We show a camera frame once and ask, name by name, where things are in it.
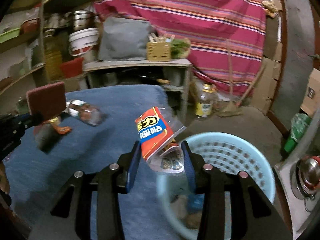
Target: striped pink cloth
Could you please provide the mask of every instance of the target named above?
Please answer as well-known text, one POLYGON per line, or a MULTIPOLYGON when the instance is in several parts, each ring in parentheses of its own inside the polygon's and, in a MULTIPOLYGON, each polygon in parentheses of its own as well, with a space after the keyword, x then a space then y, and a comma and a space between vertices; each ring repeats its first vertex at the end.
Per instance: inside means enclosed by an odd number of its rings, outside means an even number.
POLYGON ((119 13, 147 19, 159 34, 187 37, 192 44, 188 57, 204 72, 201 79, 229 90, 230 39, 234 93, 242 94, 261 66, 265 35, 262 0, 104 0, 95 3, 102 20, 119 13))

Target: sponge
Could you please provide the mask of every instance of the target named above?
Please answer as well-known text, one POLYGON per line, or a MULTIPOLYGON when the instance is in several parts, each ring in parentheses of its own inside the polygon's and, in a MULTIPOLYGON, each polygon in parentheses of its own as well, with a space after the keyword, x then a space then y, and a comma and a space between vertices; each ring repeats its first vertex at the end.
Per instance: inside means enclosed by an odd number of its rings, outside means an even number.
POLYGON ((58 116, 66 109, 65 92, 64 82, 29 90, 27 102, 30 115, 41 114, 43 122, 58 116))

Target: wicker basket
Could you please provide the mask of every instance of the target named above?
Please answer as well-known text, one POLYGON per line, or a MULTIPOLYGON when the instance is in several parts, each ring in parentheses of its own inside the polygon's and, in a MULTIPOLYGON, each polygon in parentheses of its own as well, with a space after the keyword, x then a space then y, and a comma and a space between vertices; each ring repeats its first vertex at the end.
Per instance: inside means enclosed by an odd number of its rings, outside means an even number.
POLYGON ((170 61, 171 43, 170 42, 148 42, 147 60, 149 61, 170 61))

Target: cardboard box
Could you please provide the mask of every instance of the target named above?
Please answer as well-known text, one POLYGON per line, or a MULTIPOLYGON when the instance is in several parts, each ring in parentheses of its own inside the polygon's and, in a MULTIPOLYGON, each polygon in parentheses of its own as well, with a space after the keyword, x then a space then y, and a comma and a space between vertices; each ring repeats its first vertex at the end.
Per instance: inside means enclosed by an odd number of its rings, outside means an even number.
POLYGON ((257 87, 254 90, 252 100, 254 100, 255 94, 259 97, 273 98, 277 86, 277 81, 272 77, 262 76, 257 87))
POLYGON ((281 63, 264 57, 262 59, 262 67, 265 67, 262 76, 268 76, 278 80, 281 72, 281 63))
POLYGON ((263 45, 263 55, 267 58, 273 59, 276 54, 276 48, 278 45, 278 28, 279 28, 279 16, 275 18, 267 17, 266 19, 266 35, 263 45))
POLYGON ((279 11, 282 11, 282 3, 281 3, 281 0, 273 0, 276 8, 279 10, 279 11))
POLYGON ((320 71, 313 69, 309 77, 306 95, 300 108, 312 117, 318 104, 320 104, 320 71))
POLYGON ((282 58, 282 43, 278 42, 276 47, 276 53, 273 57, 273 60, 281 62, 281 58, 282 58))
POLYGON ((255 101, 252 100, 251 106, 257 108, 266 115, 271 106, 271 99, 265 97, 257 98, 255 101))

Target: green plastic bag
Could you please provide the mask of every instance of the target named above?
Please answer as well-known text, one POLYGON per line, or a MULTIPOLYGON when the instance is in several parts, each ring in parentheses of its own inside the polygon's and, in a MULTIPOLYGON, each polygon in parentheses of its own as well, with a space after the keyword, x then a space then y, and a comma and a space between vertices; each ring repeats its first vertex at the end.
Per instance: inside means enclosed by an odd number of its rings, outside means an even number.
POLYGON ((293 151, 306 132, 310 122, 311 118, 306 114, 295 114, 291 120, 290 137, 284 146, 286 152, 290 153, 293 151))

